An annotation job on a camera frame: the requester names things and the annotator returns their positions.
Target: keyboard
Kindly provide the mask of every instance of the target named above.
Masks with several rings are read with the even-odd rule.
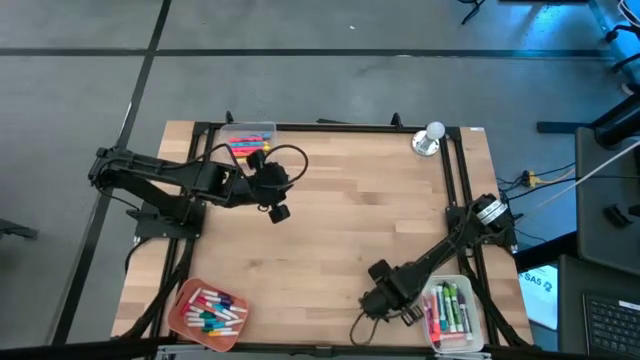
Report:
[[[584,294],[589,355],[640,359],[640,302]]]

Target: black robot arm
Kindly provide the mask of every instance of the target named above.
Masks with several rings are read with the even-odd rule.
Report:
[[[128,212],[137,219],[156,216],[189,228],[202,221],[202,201],[226,208],[258,205],[263,211],[269,211],[273,223],[289,217],[287,206],[281,204],[292,186],[289,176],[278,163],[266,162],[262,150],[247,157],[249,168],[255,170],[250,176],[237,164],[208,159],[176,163],[118,147],[100,148],[96,156],[89,172],[91,184],[100,191],[124,189],[143,199],[147,206],[143,206],[141,212]],[[168,194],[150,181],[179,186],[182,193]]]
[[[369,268],[376,287],[360,298],[368,317],[388,320],[399,316],[411,325],[423,316],[414,303],[438,267],[479,243],[509,250],[516,245],[511,211],[492,194],[482,195],[463,208],[448,208],[446,215],[449,235],[420,258],[394,268],[383,259]]]

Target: desk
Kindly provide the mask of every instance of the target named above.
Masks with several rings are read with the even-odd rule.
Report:
[[[625,139],[615,150],[598,144],[594,130],[581,128],[576,132],[576,176],[583,177],[635,143]],[[637,176],[633,151],[603,168],[598,175]],[[640,204],[640,183],[633,179],[588,179],[576,188],[578,218],[578,254],[601,265],[640,275],[640,223],[634,221],[624,228],[614,226],[603,209],[618,205],[626,211]]]
[[[193,127],[194,122],[168,122],[158,156],[185,161]],[[473,197],[497,194],[484,130],[463,128],[461,136]],[[279,143],[300,146],[310,162],[307,174],[287,193],[291,217],[273,225],[253,206],[208,205],[190,275],[250,301],[241,343],[349,345],[358,298],[374,286],[368,267],[382,258],[392,266],[415,260],[445,236],[448,200],[441,152],[420,157],[410,147],[411,138],[406,133],[279,130]],[[293,152],[274,158],[291,175],[301,169],[302,159]],[[459,178],[457,166],[452,167]],[[462,194],[460,182],[455,183]],[[128,330],[155,296],[167,244],[167,239],[152,239],[133,255],[113,335]],[[531,341],[513,259],[494,246],[484,246],[484,256],[494,302]],[[455,259],[438,271],[457,272]],[[370,326],[361,322],[354,337],[366,339]],[[163,324],[161,334],[167,331]],[[381,322],[372,341],[425,344],[420,326],[401,321]]]
[[[617,299],[638,299],[640,278],[621,271],[562,255],[558,259],[558,350],[587,353],[585,292]]]

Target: yellow cable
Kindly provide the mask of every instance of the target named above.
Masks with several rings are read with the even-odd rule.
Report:
[[[536,184],[553,184],[555,182],[558,182],[560,180],[565,179],[567,176],[573,174],[576,171],[575,168],[567,171],[564,175],[555,178],[553,180],[542,180],[539,177],[535,176],[535,174],[533,173],[533,171],[529,172],[529,187],[534,188],[536,187]]]

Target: green marker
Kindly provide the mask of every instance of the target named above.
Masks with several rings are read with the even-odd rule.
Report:
[[[458,332],[464,332],[462,318],[460,317],[460,304],[458,304],[458,285],[452,284],[449,291],[451,292],[451,307],[453,308],[453,318],[456,320],[456,328],[458,328]]]
[[[442,286],[442,294],[444,297],[445,308],[447,310],[447,319],[449,320],[449,331],[458,332],[456,321],[453,318],[453,309],[451,308],[451,294],[449,294],[449,285],[447,285],[447,283],[444,283]]]

